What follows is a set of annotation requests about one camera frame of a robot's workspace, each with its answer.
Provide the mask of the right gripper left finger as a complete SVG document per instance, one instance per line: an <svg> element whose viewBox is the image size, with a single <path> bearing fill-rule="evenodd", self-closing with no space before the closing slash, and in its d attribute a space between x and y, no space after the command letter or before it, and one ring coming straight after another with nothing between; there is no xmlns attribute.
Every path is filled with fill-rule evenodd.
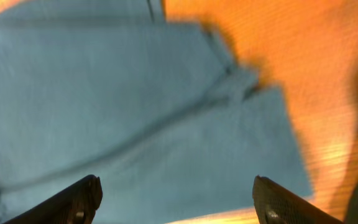
<svg viewBox="0 0 358 224"><path fill-rule="evenodd" d="M102 198L100 178L87 175L4 224L91 224Z"/></svg>

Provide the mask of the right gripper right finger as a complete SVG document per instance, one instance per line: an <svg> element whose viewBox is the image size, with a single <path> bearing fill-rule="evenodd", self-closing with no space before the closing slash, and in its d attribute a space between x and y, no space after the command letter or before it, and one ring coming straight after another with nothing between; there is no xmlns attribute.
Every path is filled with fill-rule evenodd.
<svg viewBox="0 0 358 224"><path fill-rule="evenodd" d="M255 177L252 198L260 224L342 224L267 177Z"/></svg>

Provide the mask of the blue polo shirt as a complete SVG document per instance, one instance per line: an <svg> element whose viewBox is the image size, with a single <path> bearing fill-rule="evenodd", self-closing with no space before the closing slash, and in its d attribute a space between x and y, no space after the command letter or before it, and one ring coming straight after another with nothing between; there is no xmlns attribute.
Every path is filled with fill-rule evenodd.
<svg viewBox="0 0 358 224"><path fill-rule="evenodd" d="M156 1L26 1L0 14L0 223L82 177L96 223L252 205L263 175L312 193L282 91L216 30Z"/></svg>

